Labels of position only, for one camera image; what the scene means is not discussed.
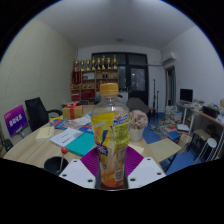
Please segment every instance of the white wall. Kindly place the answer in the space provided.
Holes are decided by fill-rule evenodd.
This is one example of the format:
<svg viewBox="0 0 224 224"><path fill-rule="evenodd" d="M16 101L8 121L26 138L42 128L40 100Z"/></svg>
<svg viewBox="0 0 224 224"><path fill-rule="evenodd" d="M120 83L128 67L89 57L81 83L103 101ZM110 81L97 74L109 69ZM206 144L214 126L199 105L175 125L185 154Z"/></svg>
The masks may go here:
<svg viewBox="0 0 224 224"><path fill-rule="evenodd" d="M78 49L78 60L91 59L92 53L100 52L131 52L131 53L140 53L146 54L148 64L160 65L161 64L161 52L156 49L130 46L130 45L102 45L102 46L93 46L87 48ZM163 67L148 67L149 71L149 106L153 105L153 79L156 80L156 91L159 91L159 112L164 112L165 106L165 73ZM127 101L127 93L121 92L123 95L124 101Z"/></svg>
<svg viewBox="0 0 224 224"><path fill-rule="evenodd" d="M219 106L224 98L224 72L221 61L210 41L198 27L193 27L173 40L162 50L162 56L176 54L177 101L180 88L193 89L194 98L201 98L207 105Z"/></svg>
<svg viewBox="0 0 224 224"><path fill-rule="evenodd" d="M9 137L4 114L40 97L47 110L71 100L70 75L76 49L46 24L33 19L15 37L0 64L0 122ZM24 130L25 135L31 132Z"/></svg>

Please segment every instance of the juice drink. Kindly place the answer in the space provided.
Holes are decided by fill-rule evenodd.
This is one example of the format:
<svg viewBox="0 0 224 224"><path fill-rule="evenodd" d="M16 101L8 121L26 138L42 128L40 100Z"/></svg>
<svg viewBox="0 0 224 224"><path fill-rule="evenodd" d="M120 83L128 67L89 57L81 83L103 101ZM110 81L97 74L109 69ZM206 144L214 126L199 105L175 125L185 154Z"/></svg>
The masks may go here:
<svg viewBox="0 0 224 224"><path fill-rule="evenodd" d="M105 189L122 188L130 139L129 109L117 99L117 84L100 85L100 94L102 101L93 108L91 121L100 159L101 184Z"/></svg>

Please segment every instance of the sign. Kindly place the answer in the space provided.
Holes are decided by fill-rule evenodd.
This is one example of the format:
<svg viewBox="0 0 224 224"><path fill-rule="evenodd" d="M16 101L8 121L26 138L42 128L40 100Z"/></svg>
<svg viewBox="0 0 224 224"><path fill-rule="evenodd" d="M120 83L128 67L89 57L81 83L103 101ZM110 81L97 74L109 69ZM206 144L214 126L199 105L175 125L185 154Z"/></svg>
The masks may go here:
<svg viewBox="0 0 224 224"><path fill-rule="evenodd" d="M20 105L4 114L4 118L10 137L13 137L18 131L28 124L23 105Z"/></svg>

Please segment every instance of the cabinet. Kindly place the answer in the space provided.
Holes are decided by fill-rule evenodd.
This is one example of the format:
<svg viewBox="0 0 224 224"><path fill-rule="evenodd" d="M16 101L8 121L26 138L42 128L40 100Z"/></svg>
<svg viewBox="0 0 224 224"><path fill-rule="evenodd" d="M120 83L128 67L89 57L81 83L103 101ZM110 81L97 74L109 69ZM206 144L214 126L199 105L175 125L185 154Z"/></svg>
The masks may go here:
<svg viewBox="0 0 224 224"><path fill-rule="evenodd" d="M117 83L119 85L118 69L99 69L76 72L76 78L81 80L75 85L74 73L71 74L71 100L89 100L94 104L94 98L100 91L100 85L104 83Z"/></svg>

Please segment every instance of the office chair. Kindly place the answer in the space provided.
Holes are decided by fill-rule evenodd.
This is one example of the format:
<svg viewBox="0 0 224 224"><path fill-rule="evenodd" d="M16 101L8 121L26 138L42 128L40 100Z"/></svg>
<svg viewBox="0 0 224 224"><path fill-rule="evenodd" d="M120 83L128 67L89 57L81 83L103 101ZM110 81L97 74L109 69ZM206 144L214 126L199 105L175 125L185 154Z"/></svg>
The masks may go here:
<svg viewBox="0 0 224 224"><path fill-rule="evenodd" d="M28 122L32 132L49 122L49 113L54 112L58 116L62 115L62 111L60 110L53 109L47 111L39 97L25 100L25 104L29 115Z"/></svg>
<svg viewBox="0 0 224 224"><path fill-rule="evenodd" d="M89 100L80 100L77 103L77 106L81 106L81 105L89 105Z"/></svg>

